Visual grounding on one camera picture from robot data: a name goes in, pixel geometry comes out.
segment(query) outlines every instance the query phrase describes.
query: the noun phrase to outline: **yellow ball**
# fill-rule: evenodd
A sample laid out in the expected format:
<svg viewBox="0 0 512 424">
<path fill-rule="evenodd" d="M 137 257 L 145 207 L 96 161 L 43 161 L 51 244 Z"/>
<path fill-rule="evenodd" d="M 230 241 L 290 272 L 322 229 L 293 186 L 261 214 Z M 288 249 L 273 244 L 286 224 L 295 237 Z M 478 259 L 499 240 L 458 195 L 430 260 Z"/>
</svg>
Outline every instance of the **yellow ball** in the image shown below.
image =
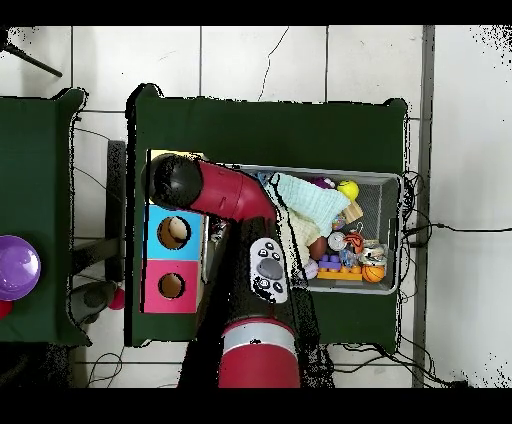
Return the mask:
<svg viewBox="0 0 512 424">
<path fill-rule="evenodd" d="M 336 188 L 347 196 L 351 202 L 356 200 L 356 197 L 359 194 L 359 187 L 354 181 L 342 181 Z"/>
</svg>

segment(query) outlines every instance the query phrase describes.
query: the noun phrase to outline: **blue panel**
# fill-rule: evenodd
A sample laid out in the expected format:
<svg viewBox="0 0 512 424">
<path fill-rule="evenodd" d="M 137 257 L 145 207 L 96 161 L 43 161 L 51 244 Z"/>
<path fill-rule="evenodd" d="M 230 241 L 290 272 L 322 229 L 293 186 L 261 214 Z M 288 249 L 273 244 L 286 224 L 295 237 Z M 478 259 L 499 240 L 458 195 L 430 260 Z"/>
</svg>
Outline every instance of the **blue panel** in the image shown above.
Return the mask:
<svg viewBox="0 0 512 424">
<path fill-rule="evenodd" d="M 170 250 L 160 244 L 157 230 L 167 217 L 179 216 L 185 219 L 192 230 L 190 240 L 178 250 Z M 160 206 L 149 205 L 148 222 L 148 259 L 177 259 L 197 261 L 200 255 L 201 215 L 185 211 L 168 211 Z"/>
</svg>

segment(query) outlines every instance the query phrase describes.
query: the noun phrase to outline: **black pole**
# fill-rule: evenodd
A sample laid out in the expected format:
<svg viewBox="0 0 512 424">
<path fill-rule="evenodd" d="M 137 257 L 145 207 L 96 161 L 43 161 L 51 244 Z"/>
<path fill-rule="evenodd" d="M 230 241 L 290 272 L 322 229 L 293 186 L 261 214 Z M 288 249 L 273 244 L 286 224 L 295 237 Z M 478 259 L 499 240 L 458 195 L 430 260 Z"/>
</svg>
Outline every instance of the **black pole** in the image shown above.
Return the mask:
<svg viewBox="0 0 512 424">
<path fill-rule="evenodd" d="M 47 72 L 49 72 L 50 74 L 53 74 L 59 78 L 62 77 L 62 73 L 60 73 L 59 71 L 56 71 L 55 69 L 45 65 L 44 63 L 41 63 L 39 62 L 38 60 L 30 57 L 29 55 L 27 55 L 25 52 L 23 52 L 22 50 L 18 49 L 18 47 L 16 47 L 15 45 L 13 44 L 10 44 L 10 43 L 7 43 L 5 46 L 4 46 L 4 50 L 6 52 L 9 52 L 11 54 L 13 54 L 14 56 L 17 56 L 19 57 L 20 59 L 23 59 L 24 61 L 28 62 L 28 63 L 31 63 L 32 65 L 35 65 L 37 66 L 38 68 L 40 69 L 43 69 Z"/>
</svg>

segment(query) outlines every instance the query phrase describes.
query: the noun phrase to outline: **pink panel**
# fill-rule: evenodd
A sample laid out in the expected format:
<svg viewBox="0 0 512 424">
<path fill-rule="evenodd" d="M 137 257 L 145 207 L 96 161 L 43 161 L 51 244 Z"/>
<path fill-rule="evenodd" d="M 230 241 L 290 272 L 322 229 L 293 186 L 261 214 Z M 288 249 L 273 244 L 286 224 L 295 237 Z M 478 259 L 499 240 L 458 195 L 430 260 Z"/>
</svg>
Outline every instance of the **pink panel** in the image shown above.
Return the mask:
<svg viewBox="0 0 512 424">
<path fill-rule="evenodd" d="M 193 314 L 196 312 L 197 261 L 171 261 L 148 259 L 146 268 L 144 313 Z M 181 275 L 185 280 L 185 291 L 176 299 L 167 299 L 158 290 L 158 281 L 168 273 Z"/>
</svg>

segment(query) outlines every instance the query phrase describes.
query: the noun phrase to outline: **cloth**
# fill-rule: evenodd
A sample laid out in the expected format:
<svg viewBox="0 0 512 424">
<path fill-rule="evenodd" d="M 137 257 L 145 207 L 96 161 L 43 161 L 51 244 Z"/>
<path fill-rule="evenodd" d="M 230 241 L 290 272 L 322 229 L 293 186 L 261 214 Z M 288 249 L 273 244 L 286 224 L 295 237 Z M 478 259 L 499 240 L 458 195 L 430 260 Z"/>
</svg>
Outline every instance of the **cloth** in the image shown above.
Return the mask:
<svg viewBox="0 0 512 424">
<path fill-rule="evenodd" d="M 350 205 L 350 200 L 338 190 L 322 189 L 280 172 L 272 176 L 265 190 L 271 196 L 277 192 L 289 209 L 314 222 L 323 237 L 331 234 L 336 215 Z"/>
<path fill-rule="evenodd" d="M 287 275 L 292 285 L 302 284 L 305 277 L 303 270 L 309 261 L 308 246 L 320 237 L 320 230 L 313 221 L 282 206 L 275 190 L 270 190 L 268 194 L 277 211 L 279 239 L 283 246 Z"/>
</svg>

